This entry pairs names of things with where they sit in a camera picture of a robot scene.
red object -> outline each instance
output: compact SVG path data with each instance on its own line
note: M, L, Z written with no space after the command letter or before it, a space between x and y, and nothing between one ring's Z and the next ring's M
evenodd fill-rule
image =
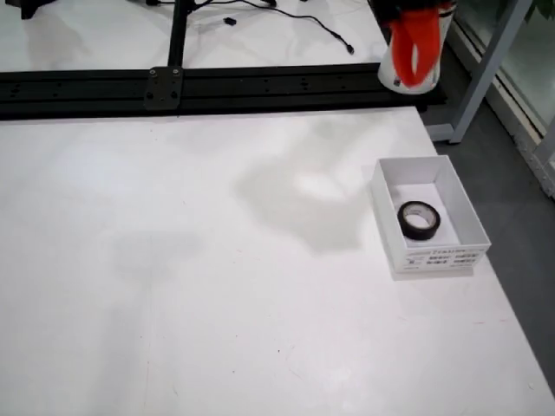
M395 71L407 87L421 84L440 59L439 8L411 10L389 24L393 31L392 56ZM413 70L413 51L418 62Z

white cardboard box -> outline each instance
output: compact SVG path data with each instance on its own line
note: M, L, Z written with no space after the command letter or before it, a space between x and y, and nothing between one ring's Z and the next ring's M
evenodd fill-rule
M447 156L379 159L370 182L385 247L395 271L471 269L491 243ZM441 225L428 241L402 235L397 212L408 201L432 205Z

roll of tape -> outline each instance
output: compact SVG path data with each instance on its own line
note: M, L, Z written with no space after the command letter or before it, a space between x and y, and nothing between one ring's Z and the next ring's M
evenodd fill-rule
M408 221L411 216L422 218L427 225L411 224ZM409 201L401 205L397 212L397 219L403 236L416 241L426 241L433 238L441 224L438 211L432 205L421 201Z

cable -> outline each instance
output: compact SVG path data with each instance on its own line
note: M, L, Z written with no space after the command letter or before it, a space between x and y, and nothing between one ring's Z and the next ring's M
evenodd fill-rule
M335 37L339 42L341 42L343 45L345 45L345 48L347 49L347 52L349 52L351 55L353 55L355 53L355 48L353 48L352 45L348 44L347 41L345 41L345 39L343 39L343 37L341 35L339 35L337 32L328 28L317 17L310 16L310 15L305 15L305 16L292 15L291 13L287 13L286 11L283 11L281 9L276 8L276 6L278 5L276 0L262 0L262 1L268 3L270 6L261 6L259 4L251 3L248 0L227 0L227 1L224 1L224 2L221 2L221 1L215 2L213 0L205 0L203 3L197 4L197 6L194 8L194 10L192 10L192 12L196 11L198 9L201 9L205 6L214 5L214 4L245 3L245 4L249 4L250 6L256 8L256 9L276 11L277 13L280 13L280 14L288 16L288 17L292 17L294 19L309 19L309 20L312 20L312 21L316 22L322 29L324 29L330 35ZM158 4L175 4L175 2L159 1Z

